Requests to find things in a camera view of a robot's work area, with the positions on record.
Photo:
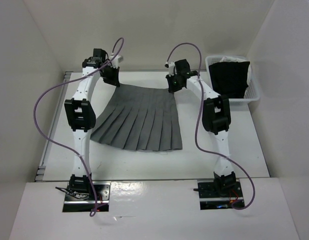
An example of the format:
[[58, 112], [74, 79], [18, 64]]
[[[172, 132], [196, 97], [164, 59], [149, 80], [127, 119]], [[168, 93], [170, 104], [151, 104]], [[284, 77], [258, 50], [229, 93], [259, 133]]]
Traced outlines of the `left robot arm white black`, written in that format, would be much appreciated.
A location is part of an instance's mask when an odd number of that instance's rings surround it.
[[95, 48], [91, 57], [82, 62], [82, 79], [77, 90], [70, 99], [64, 102], [67, 122], [72, 130], [74, 139], [74, 164], [67, 191], [71, 195], [78, 195], [88, 200], [94, 195], [93, 184], [89, 178], [92, 176], [89, 152], [90, 136], [96, 125], [96, 114], [91, 104], [95, 86], [100, 78], [105, 83], [118, 87], [119, 63], [122, 56], [108, 55], [101, 48]]

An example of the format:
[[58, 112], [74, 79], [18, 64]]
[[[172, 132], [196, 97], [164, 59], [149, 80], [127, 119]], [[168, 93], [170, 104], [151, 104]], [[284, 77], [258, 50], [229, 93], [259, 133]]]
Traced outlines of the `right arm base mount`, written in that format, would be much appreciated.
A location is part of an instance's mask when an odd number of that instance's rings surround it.
[[221, 210], [245, 207], [245, 200], [240, 181], [235, 185], [218, 193], [213, 180], [198, 180], [197, 187], [193, 189], [198, 193], [199, 206], [201, 210]]

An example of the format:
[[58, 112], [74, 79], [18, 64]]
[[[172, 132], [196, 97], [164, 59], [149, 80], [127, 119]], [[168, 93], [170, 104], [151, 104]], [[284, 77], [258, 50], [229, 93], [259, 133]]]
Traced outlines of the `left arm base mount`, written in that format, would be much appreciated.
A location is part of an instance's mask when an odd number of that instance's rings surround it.
[[[108, 212], [109, 211], [109, 202], [110, 202], [110, 191], [111, 183], [96, 181], [93, 183], [96, 196], [98, 208], [97, 212]], [[80, 212], [90, 212], [91, 209], [95, 206], [95, 198], [93, 193], [79, 193], [73, 192], [70, 193], [68, 187], [55, 187], [60, 192], [64, 193], [63, 201], [63, 213], [80, 213]]]

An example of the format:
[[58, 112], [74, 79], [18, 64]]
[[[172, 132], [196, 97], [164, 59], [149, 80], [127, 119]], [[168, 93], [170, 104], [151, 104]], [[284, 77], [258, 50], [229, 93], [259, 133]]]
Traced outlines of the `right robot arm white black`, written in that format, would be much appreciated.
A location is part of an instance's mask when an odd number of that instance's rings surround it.
[[167, 61], [164, 65], [168, 69], [166, 79], [168, 91], [175, 93], [186, 88], [200, 100], [199, 116], [195, 127], [195, 144], [198, 145], [199, 123], [207, 131], [216, 145], [217, 161], [213, 170], [213, 190], [216, 195], [224, 197], [236, 184], [236, 174], [233, 168], [229, 149], [229, 127], [231, 113], [229, 99], [215, 92], [207, 85], [196, 70], [191, 70], [186, 59]]

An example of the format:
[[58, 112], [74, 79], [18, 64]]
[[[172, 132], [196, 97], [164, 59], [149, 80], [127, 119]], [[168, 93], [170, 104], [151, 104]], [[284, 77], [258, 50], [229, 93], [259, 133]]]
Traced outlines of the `black skirt in basket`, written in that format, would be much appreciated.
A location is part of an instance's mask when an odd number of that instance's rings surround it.
[[243, 99], [248, 88], [249, 61], [217, 62], [208, 66], [212, 88], [229, 99]]

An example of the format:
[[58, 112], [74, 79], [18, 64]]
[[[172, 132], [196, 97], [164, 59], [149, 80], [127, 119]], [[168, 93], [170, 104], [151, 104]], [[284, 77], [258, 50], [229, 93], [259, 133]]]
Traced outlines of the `grey pleated skirt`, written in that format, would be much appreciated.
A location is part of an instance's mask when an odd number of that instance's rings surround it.
[[90, 140], [128, 151], [183, 149], [176, 99], [166, 88], [117, 87]]

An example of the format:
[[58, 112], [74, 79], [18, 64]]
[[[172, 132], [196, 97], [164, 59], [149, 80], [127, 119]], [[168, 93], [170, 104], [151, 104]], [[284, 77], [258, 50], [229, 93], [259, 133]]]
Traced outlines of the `white plastic basket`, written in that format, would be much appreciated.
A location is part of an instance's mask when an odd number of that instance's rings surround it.
[[[205, 66], [206, 66], [206, 72], [207, 72], [207, 80], [206, 83], [212, 87], [212, 82], [211, 82], [211, 76], [209, 72], [209, 66], [215, 63], [218, 63], [224, 55], [209, 55], [205, 58]], [[250, 102], [255, 102], [260, 99], [260, 92], [259, 88], [257, 85], [258, 81], [255, 78], [253, 72], [251, 71], [250, 74], [250, 82], [248, 85], [248, 88], [245, 91], [244, 97], [243, 98], [230, 98], [229, 102], [232, 104], [248, 104]]]

